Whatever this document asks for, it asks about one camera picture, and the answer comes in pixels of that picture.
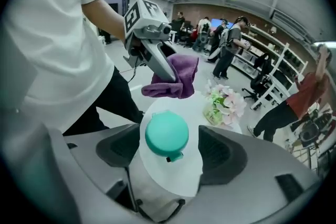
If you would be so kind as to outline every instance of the shelf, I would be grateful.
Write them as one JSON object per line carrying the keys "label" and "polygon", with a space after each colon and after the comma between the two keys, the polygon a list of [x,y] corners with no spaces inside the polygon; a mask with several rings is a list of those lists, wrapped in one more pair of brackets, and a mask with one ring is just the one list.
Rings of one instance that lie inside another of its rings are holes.
{"label": "shelf", "polygon": [[296,70],[296,68],[294,66],[292,66],[286,59],[283,59],[283,61],[291,68],[293,69],[296,74],[299,74],[300,72],[298,70]]}
{"label": "shelf", "polygon": [[257,55],[255,52],[253,52],[253,51],[251,51],[251,50],[249,50],[248,51],[250,54],[253,54],[255,57],[260,57],[261,55]]}
{"label": "shelf", "polygon": [[254,66],[254,63],[252,63],[252,62],[249,61],[249,60],[246,60],[245,58],[243,58],[243,57],[242,57],[241,55],[239,55],[239,54],[236,54],[235,57],[241,59],[242,61],[244,61],[245,63],[247,63],[249,66],[252,66],[252,67]]}
{"label": "shelf", "polygon": [[269,33],[259,29],[258,27],[255,26],[250,26],[249,29],[252,32],[255,32],[257,34],[260,34],[261,36],[266,37],[267,39],[269,39],[270,41],[272,41],[275,45],[278,45],[280,47],[285,47],[285,44],[283,44],[280,40],[276,39],[274,36],[271,36]]}
{"label": "shelf", "polygon": [[280,57],[280,54],[278,54],[278,53],[275,52],[274,50],[268,48],[268,47],[267,47],[264,43],[262,43],[261,41],[255,39],[255,38],[253,38],[253,37],[250,37],[250,36],[246,35],[245,33],[242,33],[241,35],[242,35],[245,39],[250,40],[250,41],[252,41],[252,42],[254,42],[254,43],[256,43],[256,44],[258,44],[258,45],[264,47],[265,49],[267,49],[267,50],[268,50],[270,53],[272,53],[273,55],[275,55],[275,56],[277,56],[277,57]]}
{"label": "shelf", "polygon": [[246,73],[246,71],[243,69],[243,68],[241,68],[240,66],[238,66],[238,65],[235,65],[234,63],[231,63],[231,66],[233,66],[233,67],[235,67],[235,68],[237,68],[237,69],[239,69],[240,71],[242,71],[245,75],[247,75],[247,76],[249,76],[250,78],[252,78],[252,79],[254,79],[255,77],[254,76],[252,76],[251,74],[249,74],[249,73]]}
{"label": "shelf", "polygon": [[[270,41],[272,41],[275,44],[278,44],[279,46],[285,47],[286,45],[284,45],[280,40],[278,40],[277,38],[275,38],[274,36],[271,36],[269,33],[259,29],[258,27],[255,26],[250,26],[249,28],[252,32],[255,32],[257,34],[260,34],[261,36],[266,37],[267,39],[269,39]],[[293,52],[290,48],[288,48],[288,50],[303,64],[305,64],[306,62],[304,62],[303,60],[301,60],[301,58],[295,53]]]}

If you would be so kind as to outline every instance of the wall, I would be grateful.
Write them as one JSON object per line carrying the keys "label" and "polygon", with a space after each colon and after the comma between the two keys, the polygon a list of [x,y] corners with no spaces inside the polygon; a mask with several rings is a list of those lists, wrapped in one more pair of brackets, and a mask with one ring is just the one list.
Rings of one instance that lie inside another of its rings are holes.
{"label": "wall", "polygon": [[[136,0],[130,0],[130,7],[134,4]],[[161,10],[163,12],[167,12],[167,18],[168,21],[172,21],[172,15],[173,15],[173,4],[165,1],[165,0],[149,0],[152,1],[156,4],[158,4],[158,6],[161,8]]]}
{"label": "wall", "polygon": [[[229,7],[215,6],[215,5],[206,5],[206,4],[175,4],[173,8],[173,19],[177,18],[177,13],[183,12],[183,16],[186,20],[190,20],[192,25],[197,25],[200,19],[203,19],[205,16],[208,16],[211,19],[220,19],[225,18],[229,22],[234,22],[239,16],[246,16],[251,24],[256,24],[256,26],[264,31],[269,30],[273,24],[270,22],[257,17],[253,14],[243,12],[238,9],[233,9]],[[296,42],[293,38],[287,35],[285,32],[280,30],[277,27],[277,32],[274,34],[274,37],[279,39],[282,43],[289,43],[289,48],[296,53],[302,60],[308,61],[308,65],[304,70],[303,74],[307,72],[315,71],[316,62],[312,58],[312,56],[306,51],[306,49]],[[257,36],[257,39],[260,40],[264,44],[268,44],[269,40]],[[329,87],[327,93],[325,94],[323,103],[329,102],[333,109],[336,109],[336,95],[332,90],[332,86]]]}
{"label": "wall", "polygon": [[105,0],[107,3],[117,3],[118,4],[118,13],[122,15],[122,0]]}

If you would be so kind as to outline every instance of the fluorescent light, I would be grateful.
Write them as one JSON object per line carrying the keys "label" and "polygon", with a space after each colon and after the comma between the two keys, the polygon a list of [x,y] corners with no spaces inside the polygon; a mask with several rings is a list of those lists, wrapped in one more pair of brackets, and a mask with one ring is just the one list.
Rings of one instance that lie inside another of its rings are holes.
{"label": "fluorescent light", "polygon": [[330,49],[336,49],[336,41],[319,41],[314,43],[315,46],[320,44],[325,44]]}

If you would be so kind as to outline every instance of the pink flower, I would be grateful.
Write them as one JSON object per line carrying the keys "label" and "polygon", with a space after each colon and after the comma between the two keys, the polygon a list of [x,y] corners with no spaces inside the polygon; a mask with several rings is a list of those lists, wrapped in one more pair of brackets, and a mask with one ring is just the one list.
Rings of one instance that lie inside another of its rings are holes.
{"label": "pink flower", "polygon": [[239,93],[234,93],[225,98],[224,105],[230,109],[231,113],[235,113],[238,117],[241,117],[244,114],[246,102]]}
{"label": "pink flower", "polygon": [[225,95],[228,95],[228,96],[230,96],[230,95],[232,95],[232,94],[235,93],[234,90],[231,89],[229,86],[223,86],[223,88],[222,88],[222,92],[223,92]]}
{"label": "pink flower", "polygon": [[208,79],[208,83],[205,85],[205,93],[206,95],[210,95],[212,91],[211,81]]}
{"label": "pink flower", "polygon": [[236,113],[231,113],[229,115],[223,115],[223,122],[226,125],[229,125],[233,122],[237,122],[238,121],[238,116]]}

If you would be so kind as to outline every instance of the teal bottle cap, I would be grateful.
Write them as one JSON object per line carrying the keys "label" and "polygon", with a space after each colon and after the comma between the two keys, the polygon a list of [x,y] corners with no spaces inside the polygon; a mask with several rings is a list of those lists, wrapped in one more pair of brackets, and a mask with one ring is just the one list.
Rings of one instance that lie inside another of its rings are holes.
{"label": "teal bottle cap", "polygon": [[183,155],[189,139],[189,129],[185,120],[171,112],[154,113],[145,130],[145,140],[150,150],[167,161],[175,161]]}

